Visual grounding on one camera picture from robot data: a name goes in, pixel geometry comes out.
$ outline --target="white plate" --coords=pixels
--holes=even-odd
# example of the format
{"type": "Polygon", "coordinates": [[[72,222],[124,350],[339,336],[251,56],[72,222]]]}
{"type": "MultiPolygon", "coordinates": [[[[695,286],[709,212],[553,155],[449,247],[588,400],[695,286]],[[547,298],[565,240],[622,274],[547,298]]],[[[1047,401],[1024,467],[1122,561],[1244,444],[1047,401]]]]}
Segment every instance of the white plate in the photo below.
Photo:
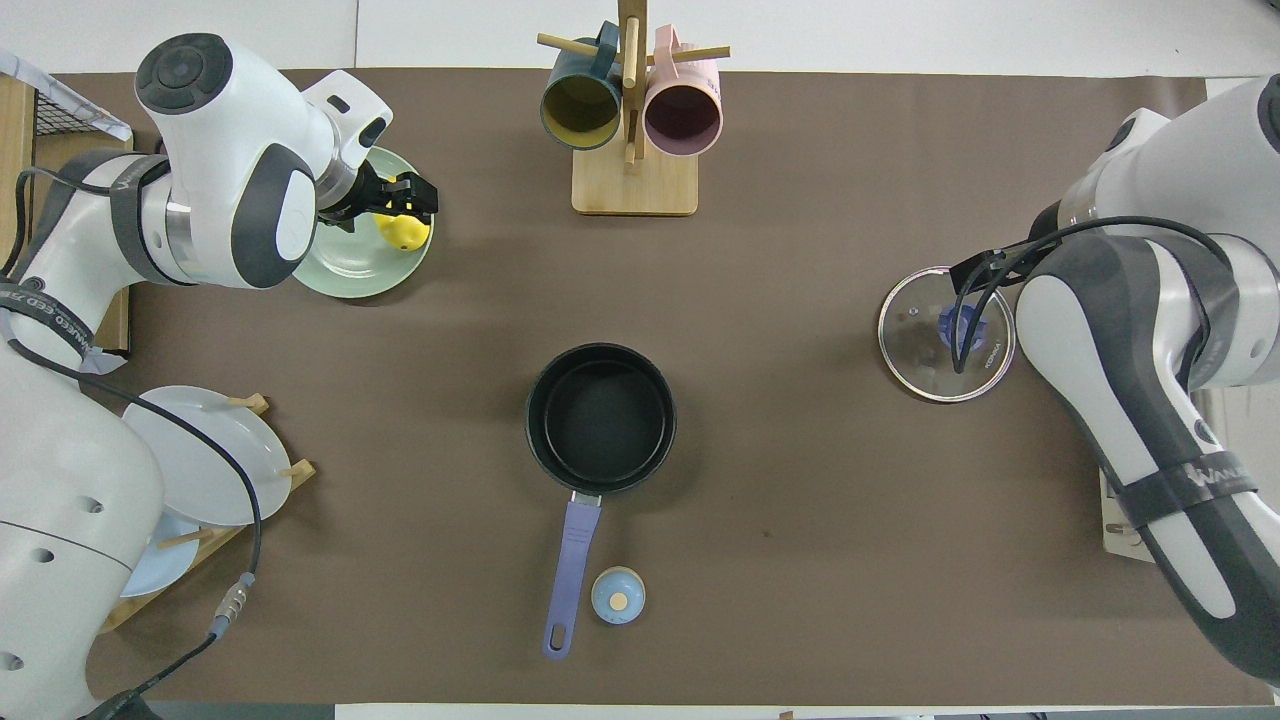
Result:
{"type": "MultiPolygon", "coordinates": [[[[262,518],[284,505],[289,478],[280,470],[289,457],[271,428],[225,395],[188,387],[157,387],[142,397],[187,420],[223,446],[248,473],[262,518]]],[[[147,443],[164,474],[164,503],[174,515],[200,525],[237,528],[253,521],[253,511],[236,470],[195,436],[169,420],[131,405],[124,423],[147,443]]]]}
{"type": "Polygon", "coordinates": [[[151,533],[151,542],[142,551],[129,582],[120,591],[120,597],[137,597],[164,589],[174,583],[187,568],[196,560],[196,551],[200,550],[200,541],[184,542],[174,547],[160,550],[157,542],[193,533],[200,525],[188,523],[168,512],[160,514],[160,521],[151,533]]]}

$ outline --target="yellow lemon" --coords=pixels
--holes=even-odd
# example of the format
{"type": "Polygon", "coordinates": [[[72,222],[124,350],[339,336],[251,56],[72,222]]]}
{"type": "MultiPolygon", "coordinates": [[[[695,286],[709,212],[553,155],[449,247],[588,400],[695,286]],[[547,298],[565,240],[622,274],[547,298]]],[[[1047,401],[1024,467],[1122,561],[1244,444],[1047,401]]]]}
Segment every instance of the yellow lemon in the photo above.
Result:
{"type": "Polygon", "coordinates": [[[383,234],[383,240],[406,252],[422,247],[426,238],[431,237],[431,225],[410,215],[392,218],[374,213],[374,222],[378,223],[378,232],[383,234]]]}

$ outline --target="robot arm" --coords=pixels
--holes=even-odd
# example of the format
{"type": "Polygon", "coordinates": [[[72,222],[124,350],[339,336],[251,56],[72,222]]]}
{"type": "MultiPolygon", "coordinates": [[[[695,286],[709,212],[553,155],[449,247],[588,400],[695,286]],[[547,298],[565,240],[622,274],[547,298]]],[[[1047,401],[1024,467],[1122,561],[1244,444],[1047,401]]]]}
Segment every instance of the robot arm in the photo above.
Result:
{"type": "Polygon", "coordinates": [[[1215,252],[1149,228],[1085,231],[1036,266],[1016,315],[1027,357],[1089,438],[1179,600],[1228,660],[1272,685],[1280,516],[1189,391],[1277,375],[1277,128],[1280,76],[1172,122],[1135,113],[1064,197],[1057,224],[1155,215],[1215,233],[1215,252]]]}
{"type": "MultiPolygon", "coordinates": [[[[0,278],[0,336],[64,368],[79,366],[122,287],[266,288],[302,260],[317,217],[436,210],[417,176],[372,172],[392,113],[346,73],[300,94],[234,42],[184,35],[147,55],[136,91],[169,155],[73,159],[13,279],[0,278]]],[[[8,342],[0,377],[0,414],[14,419],[0,442],[0,717],[78,717],[96,705],[90,646],[164,483],[147,446],[74,382],[8,342]]]]}

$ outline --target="brown table surface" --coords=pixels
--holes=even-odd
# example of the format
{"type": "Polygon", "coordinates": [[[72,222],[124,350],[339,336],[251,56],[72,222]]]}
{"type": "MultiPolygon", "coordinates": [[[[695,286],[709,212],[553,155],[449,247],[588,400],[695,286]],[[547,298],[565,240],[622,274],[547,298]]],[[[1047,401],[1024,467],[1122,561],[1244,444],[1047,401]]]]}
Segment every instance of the brown table surface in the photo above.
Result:
{"type": "MultiPolygon", "coordinates": [[[[890,377],[876,315],[905,274],[1025,236],[1120,120],[1198,81],[726,73],[687,219],[585,218],[539,70],[356,73],[381,145],[442,190],[419,272],[375,299],[141,287],[133,389],[270,396],[319,477],[266,525],[242,620],[157,698],[275,702],[1262,703],[1155,566],[1107,555],[1094,462],[1019,359],[959,406],[890,377]],[[589,341],[666,373],[667,464],[608,497],[584,600],[539,653],[568,492],[525,396],[589,341]]],[[[291,74],[310,83],[320,73],[291,74]]],[[[148,127],[127,76],[70,85],[148,127]]],[[[247,536],[104,635],[91,685],[197,642],[247,536]]]]}

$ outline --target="black saucepan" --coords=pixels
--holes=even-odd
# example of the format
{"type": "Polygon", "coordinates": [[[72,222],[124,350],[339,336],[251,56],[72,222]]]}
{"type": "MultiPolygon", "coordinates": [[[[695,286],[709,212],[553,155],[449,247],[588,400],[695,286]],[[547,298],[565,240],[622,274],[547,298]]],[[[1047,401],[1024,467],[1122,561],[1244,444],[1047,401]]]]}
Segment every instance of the black saucepan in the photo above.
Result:
{"type": "Polygon", "coordinates": [[[564,512],[543,655],[568,655],[600,496],[644,482],[676,437],[671,387],[648,359],[604,342],[575,347],[543,370],[526,404],[538,464],[573,491],[564,512]]]}

